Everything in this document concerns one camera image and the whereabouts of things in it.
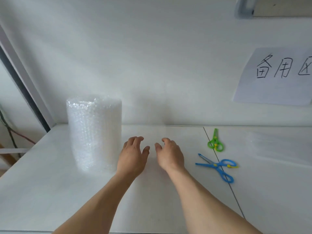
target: hand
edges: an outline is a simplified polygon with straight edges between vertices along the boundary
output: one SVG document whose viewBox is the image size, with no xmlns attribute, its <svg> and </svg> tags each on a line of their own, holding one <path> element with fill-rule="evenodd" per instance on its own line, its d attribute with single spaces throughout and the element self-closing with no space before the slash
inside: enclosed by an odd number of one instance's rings
<svg viewBox="0 0 312 234">
<path fill-rule="evenodd" d="M 143 172 L 149 155 L 149 146 L 146 146 L 141 153 L 142 140 L 144 140 L 142 136 L 131 137 L 124 143 L 119 155 L 116 175 L 130 176 L 135 179 Z"/>
<path fill-rule="evenodd" d="M 168 138 L 162 138 L 164 148 L 158 143 L 155 144 L 158 164 L 169 173 L 171 170 L 184 168 L 184 156 L 180 147 Z"/>
</svg>

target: white table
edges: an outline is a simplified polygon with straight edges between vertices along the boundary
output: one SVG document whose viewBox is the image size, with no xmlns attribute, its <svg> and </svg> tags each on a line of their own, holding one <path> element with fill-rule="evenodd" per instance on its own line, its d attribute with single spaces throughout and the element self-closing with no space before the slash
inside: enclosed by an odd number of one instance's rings
<svg viewBox="0 0 312 234">
<path fill-rule="evenodd" d="M 144 172 L 117 209 L 111 232 L 187 233 L 177 192 L 158 166 L 155 142 L 169 137 L 180 145 L 189 172 L 213 195 L 241 215 L 230 186 L 214 169 L 195 166 L 197 153 L 217 161 L 203 127 L 123 126 L 122 137 L 145 137 L 151 146 Z M 52 232 L 101 189 L 113 174 L 88 177 L 78 172 L 68 126 L 55 126 L 0 178 L 0 230 Z"/>
<path fill-rule="evenodd" d="M 205 127 L 208 136 L 215 127 Z M 232 159 L 239 169 L 229 171 L 235 178 L 232 189 L 246 219 L 264 233 L 312 233 L 312 166 L 263 158 L 267 153 L 285 153 L 278 141 L 292 142 L 290 153 L 301 158 L 307 153 L 301 144 L 312 145 L 311 127 L 222 127 L 218 126 L 220 141 L 225 144 L 218 158 Z M 272 146 L 258 146 L 268 136 Z"/>
</svg>

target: chinese character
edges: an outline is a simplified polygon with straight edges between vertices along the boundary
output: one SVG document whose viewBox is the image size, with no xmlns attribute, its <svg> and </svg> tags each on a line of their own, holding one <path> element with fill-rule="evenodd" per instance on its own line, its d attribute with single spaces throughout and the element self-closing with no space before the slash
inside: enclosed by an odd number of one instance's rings
<svg viewBox="0 0 312 234">
<path fill-rule="evenodd" d="M 266 77 L 266 75 L 268 74 L 268 72 L 269 72 L 269 67 L 272 67 L 267 61 L 271 58 L 271 57 L 273 57 L 273 55 L 272 54 L 269 54 L 266 58 L 264 58 L 263 60 L 262 60 L 262 62 L 257 66 L 258 68 L 257 68 L 257 78 L 265 78 Z M 262 65 L 262 64 L 264 64 L 264 63 L 266 63 L 269 67 L 267 67 L 267 66 L 262 66 L 262 67 L 259 67 L 260 65 Z"/>
<path fill-rule="evenodd" d="M 301 69 L 299 70 L 298 75 L 310 75 L 309 66 L 312 63 L 312 57 L 308 57 L 306 61 L 303 63 Z"/>
<path fill-rule="evenodd" d="M 286 57 L 284 59 L 282 59 L 282 62 L 280 63 L 280 66 L 278 67 L 275 76 L 281 76 L 283 77 L 287 77 L 289 74 L 289 71 L 291 70 L 291 65 L 292 65 L 293 59 Z"/>
</svg>

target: bubble wrap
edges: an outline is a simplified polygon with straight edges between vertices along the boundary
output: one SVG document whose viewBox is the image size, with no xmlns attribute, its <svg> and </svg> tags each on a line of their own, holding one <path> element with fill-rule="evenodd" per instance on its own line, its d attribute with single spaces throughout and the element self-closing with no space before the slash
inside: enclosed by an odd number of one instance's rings
<svg viewBox="0 0 312 234">
<path fill-rule="evenodd" d="M 76 97 L 66 105 L 77 167 L 90 174 L 115 171 L 121 149 L 121 100 Z"/>
</svg>

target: person's right arm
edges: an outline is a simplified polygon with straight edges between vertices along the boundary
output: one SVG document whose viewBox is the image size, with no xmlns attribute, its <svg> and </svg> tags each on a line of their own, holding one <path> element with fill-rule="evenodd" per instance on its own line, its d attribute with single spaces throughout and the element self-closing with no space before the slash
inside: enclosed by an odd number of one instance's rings
<svg viewBox="0 0 312 234">
<path fill-rule="evenodd" d="M 195 180 L 184 167 L 180 147 L 168 138 L 155 144 L 159 165 L 168 173 L 179 193 L 189 234 L 261 234 Z"/>
</svg>

